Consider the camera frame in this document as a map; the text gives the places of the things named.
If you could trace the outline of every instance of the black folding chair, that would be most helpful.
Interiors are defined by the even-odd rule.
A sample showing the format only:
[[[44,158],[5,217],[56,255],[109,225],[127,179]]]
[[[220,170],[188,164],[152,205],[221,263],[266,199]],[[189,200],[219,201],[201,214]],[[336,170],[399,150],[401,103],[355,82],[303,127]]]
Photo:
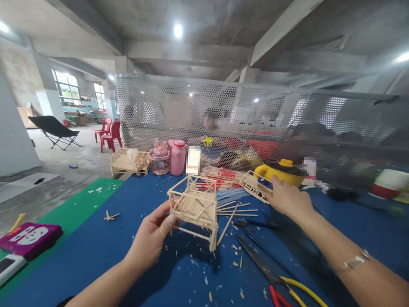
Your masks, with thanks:
[[[61,124],[54,116],[47,115],[47,116],[38,116],[38,117],[31,117],[29,119],[49,138],[49,140],[53,143],[51,148],[54,148],[57,145],[62,150],[66,150],[68,146],[71,144],[75,144],[80,146],[75,139],[77,138],[79,131],[72,131]],[[49,136],[48,134],[56,136],[58,139]],[[65,148],[62,148],[57,143],[61,142],[67,144]]]

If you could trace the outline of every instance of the concrete floor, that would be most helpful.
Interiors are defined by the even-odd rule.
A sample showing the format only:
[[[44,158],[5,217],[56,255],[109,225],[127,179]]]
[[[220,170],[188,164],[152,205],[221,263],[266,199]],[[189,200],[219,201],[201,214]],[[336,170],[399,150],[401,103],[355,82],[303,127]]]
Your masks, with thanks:
[[[97,179],[111,177],[108,158],[112,151],[105,145],[101,153],[100,140],[95,143],[94,130],[101,128],[102,125],[73,128],[80,131],[76,142],[82,147],[71,145],[66,151],[57,146],[51,149],[52,143],[40,130],[27,131],[43,165],[24,174],[43,172],[60,176],[0,203],[0,235],[7,233],[20,213],[26,213],[26,222],[37,221]],[[78,168],[70,169],[69,164],[78,164]]]

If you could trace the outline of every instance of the concrete ceiling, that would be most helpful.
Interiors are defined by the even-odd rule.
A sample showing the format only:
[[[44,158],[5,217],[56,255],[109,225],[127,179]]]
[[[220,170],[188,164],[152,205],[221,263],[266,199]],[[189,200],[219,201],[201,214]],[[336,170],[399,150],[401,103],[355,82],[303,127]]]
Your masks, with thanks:
[[[90,0],[126,39],[173,40],[184,25],[186,43],[254,46],[292,0]]]
[[[126,55],[150,74],[234,81],[249,68],[261,71],[260,83],[331,86],[387,70],[409,49],[409,2],[401,0],[0,0],[0,7],[0,20],[29,35],[37,52],[99,78]],[[184,26],[181,41],[175,22]]]
[[[32,37],[91,37],[44,0],[0,0],[0,8],[0,20]]]

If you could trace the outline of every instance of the ceiling light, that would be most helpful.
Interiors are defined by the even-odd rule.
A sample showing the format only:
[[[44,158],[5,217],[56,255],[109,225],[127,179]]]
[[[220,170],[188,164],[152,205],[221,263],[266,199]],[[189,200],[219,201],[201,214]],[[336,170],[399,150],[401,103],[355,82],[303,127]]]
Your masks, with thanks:
[[[177,39],[181,39],[183,36],[183,27],[181,24],[177,23],[175,24],[173,28],[173,33]]]
[[[402,54],[400,57],[396,59],[397,62],[404,62],[409,60],[409,52]]]
[[[6,26],[5,24],[3,24],[3,23],[0,21],[0,31],[3,31],[3,32],[8,33],[8,32],[10,31],[10,29],[9,29],[8,26]]]

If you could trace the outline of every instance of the purple box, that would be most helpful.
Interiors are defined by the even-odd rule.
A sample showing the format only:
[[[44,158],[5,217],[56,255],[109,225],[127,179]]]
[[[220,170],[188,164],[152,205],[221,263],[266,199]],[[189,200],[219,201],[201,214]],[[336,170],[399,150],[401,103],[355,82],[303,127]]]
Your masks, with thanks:
[[[51,248],[62,234],[58,225],[24,223],[0,238],[0,248],[31,261]]]

